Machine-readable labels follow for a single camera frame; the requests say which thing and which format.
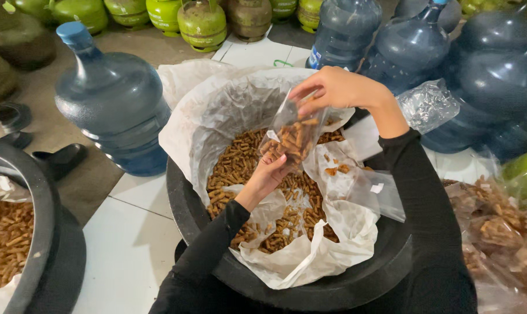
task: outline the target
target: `black plastic tub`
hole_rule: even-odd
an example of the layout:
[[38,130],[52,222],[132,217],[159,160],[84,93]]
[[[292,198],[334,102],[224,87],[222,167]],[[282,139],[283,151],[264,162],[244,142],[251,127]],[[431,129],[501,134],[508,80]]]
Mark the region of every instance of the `black plastic tub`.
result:
[[[211,222],[192,185],[168,159],[166,184],[174,221],[186,244]],[[227,251],[213,274],[246,297],[296,311],[339,311],[366,304],[391,290],[411,269],[411,235],[406,224],[381,217],[374,256],[337,276],[304,286],[274,290]]]
[[86,243],[76,218],[33,159],[0,143],[0,174],[33,197],[35,226],[21,280],[5,314],[71,313],[83,282]]

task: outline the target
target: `concrete floor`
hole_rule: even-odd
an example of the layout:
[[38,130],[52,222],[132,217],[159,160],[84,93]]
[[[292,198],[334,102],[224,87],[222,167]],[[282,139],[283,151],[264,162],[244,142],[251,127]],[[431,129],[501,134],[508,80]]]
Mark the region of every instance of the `concrete floor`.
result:
[[[54,103],[54,84],[62,72],[75,64],[73,53],[54,34],[57,57],[51,65],[34,72],[20,73],[19,87],[9,100],[27,104],[33,121],[23,129],[32,132],[34,139],[25,151],[54,152],[71,144],[81,143],[89,150],[88,157],[68,176],[58,182],[58,191],[65,205],[85,225],[95,210],[107,197],[123,172],[79,129],[66,120]],[[211,58],[214,53],[198,53],[182,38],[168,38],[155,27],[127,32],[118,25],[96,37],[95,42],[104,52],[121,51],[137,55],[153,67],[160,64],[177,64],[184,60]],[[0,137],[3,131],[0,126]]]

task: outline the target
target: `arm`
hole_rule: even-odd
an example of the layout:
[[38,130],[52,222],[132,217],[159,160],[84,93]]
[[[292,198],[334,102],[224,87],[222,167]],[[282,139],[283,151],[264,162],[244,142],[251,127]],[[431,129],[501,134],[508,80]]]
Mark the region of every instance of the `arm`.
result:
[[292,90],[303,99],[301,115],[318,108],[360,107],[370,111],[380,134],[385,160],[413,234],[413,269],[407,312],[466,313],[476,311],[476,292],[463,262],[461,233],[448,196],[410,130],[397,100],[382,84],[341,68],[324,67]]
[[254,208],[271,193],[288,173],[285,155],[272,162],[264,156],[252,178],[224,211],[205,227],[186,248],[163,280],[150,314],[178,313],[180,305],[192,308],[198,286],[211,274]]

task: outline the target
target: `hand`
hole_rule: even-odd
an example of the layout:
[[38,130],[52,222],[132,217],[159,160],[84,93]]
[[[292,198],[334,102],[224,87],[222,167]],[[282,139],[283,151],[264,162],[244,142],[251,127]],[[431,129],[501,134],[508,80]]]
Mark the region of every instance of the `hand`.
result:
[[313,91],[315,94],[299,105],[302,116],[324,107],[370,109],[397,104],[383,84],[339,67],[323,67],[293,88],[288,97],[299,102]]
[[[315,94],[301,101],[313,91]],[[299,102],[301,116],[324,107],[360,107],[370,111],[382,138],[396,138],[408,132],[407,120],[387,87],[339,67],[323,67],[293,88],[288,97]]]
[[268,154],[263,156],[248,183],[234,199],[247,211],[252,212],[288,174],[289,168],[284,167],[286,161],[285,155],[276,161],[272,161]]

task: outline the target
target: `black sleeve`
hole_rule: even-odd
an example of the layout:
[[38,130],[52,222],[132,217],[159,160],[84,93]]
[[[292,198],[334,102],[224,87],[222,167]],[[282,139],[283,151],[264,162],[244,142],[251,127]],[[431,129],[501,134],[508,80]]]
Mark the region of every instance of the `black sleeve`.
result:
[[463,262],[459,225],[420,133],[411,129],[398,138],[380,138],[379,144],[413,234],[406,311],[475,313],[476,291]]
[[149,314],[195,309],[193,294],[198,285],[211,274],[249,217],[250,213],[237,201],[227,203],[225,210],[202,230],[163,280]]

